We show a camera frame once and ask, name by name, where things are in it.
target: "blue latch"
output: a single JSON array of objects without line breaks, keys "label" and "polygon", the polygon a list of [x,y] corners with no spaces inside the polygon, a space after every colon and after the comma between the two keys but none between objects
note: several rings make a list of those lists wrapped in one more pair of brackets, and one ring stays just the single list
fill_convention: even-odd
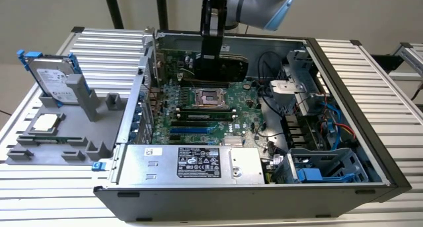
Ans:
[{"label": "blue latch", "polygon": [[43,53],[39,52],[39,51],[29,51],[29,52],[25,54],[25,57],[37,58],[37,57],[41,57],[41,56],[43,56]]},{"label": "blue latch", "polygon": [[106,163],[104,162],[94,162],[91,166],[92,171],[106,171]]},{"label": "blue latch", "polygon": [[319,169],[300,169],[298,170],[298,179],[300,182],[319,182],[323,177]]}]

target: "warning label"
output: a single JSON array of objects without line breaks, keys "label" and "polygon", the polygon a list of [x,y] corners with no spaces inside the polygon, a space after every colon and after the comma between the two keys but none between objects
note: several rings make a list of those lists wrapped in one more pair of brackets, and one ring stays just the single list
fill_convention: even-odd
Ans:
[{"label": "warning label", "polygon": [[180,178],[220,178],[219,148],[179,148]]}]

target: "blue pcie slot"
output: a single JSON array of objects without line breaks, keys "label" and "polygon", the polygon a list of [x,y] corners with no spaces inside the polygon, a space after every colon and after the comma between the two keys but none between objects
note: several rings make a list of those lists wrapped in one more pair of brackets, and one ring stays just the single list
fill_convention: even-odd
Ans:
[{"label": "blue pcie slot", "polygon": [[211,129],[207,127],[180,127],[180,128],[171,128],[171,133],[180,133],[180,134],[210,134]]}]

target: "green circuit board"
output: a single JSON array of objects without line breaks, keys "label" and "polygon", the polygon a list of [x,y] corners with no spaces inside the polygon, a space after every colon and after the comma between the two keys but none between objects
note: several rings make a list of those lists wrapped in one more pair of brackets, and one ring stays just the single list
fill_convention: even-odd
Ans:
[{"label": "green circuit board", "polygon": [[195,86],[182,87],[178,82],[179,76],[183,73],[184,77],[192,77],[191,73],[182,71],[180,69],[190,70],[190,66],[184,63],[184,59],[188,56],[195,58],[194,52],[162,50],[162,56],[166,60],[166,79],[162,86],[163,94],[160,95],[160,101],[158,106],[163,106],[162,109],[156,107],[154,112],[154,144],[208,144],[222,145],[226,136],[242,136],[244,147],[259,147],[266,145],[266,140],[260,136],[255,138],[254,127],[258,128],[263,123],[262,109],[258,107],[258,94],[256,89],[251,88],[246,90],[243,85],[251,85],[250,81],[231,83],[228,88],[219,88],[218,90],[224,93],[224,103],[230,109],[235,109],[234,121],[207,121],[208,128],[211,129],[208,134],[178,134],[180,140],[171,140],[170,130],[172,128],[172,121],[178,121],[176,108],[190,107],[195,100],[195,92],[199,90]]},{"label": "green circuit board", "polygon": [[[259,127],[263,122],[262,109],[256,109],[256,92],[252,89],[248,91],[244,90],[243,84],[248,83],[232,83],[230,88],[226,89],[227,104],[231,108],[236,109],[236,117],[234,121],[208,122],[210,127],[215,127],[211,133],[184,134],[182,135],[182,142],[219,145],[222,144],[224,136],[243,136],[246,147],[256,147],[258,144],[264,144],[264,140],[262,138],[255,140],[255,133],[251,129],[251,123],[255,124],[255,127]],[[167,108],[163,108],[162,113],[158,112],[154,115],[154,144],[172,144],[172,141],[170,140],[171,122],[178,121],[178,118],[175,117],[175,109],[179,106],[179,99],[183,89],[187,88],[180,88],[180,86],[174,84],[172,81],[163,87],[163,92],[166,94],[163,103],[167,102]],[[254,101],[254,105],[251,107],[247,106],[247,100]]]}]

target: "sticker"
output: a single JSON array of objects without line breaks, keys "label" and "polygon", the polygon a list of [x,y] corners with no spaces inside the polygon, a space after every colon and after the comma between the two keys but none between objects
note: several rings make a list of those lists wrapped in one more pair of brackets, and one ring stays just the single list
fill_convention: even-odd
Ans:
[{"label": "sticker", "polygon": [[222,52],[230,52],[230,50],[231,50],[231,46],[228,46],[228,45],[222,45],[222,48],[220,48],[220,51],[222,51]]},{"label": "sticker", "polygon": [[222,178],[219,148],[179,148],[180,178]]},{"label": "sticker", "polygon": [[78,103],[74,90],[67,86],[67,76],[55,69],[37,69],[41,81],[51,96],[61,103]]},{"label": "sticker", "polygon": [[163,153],[163,148],[146,148],[144,150],[144,156],[162,156],[162,153]]}]

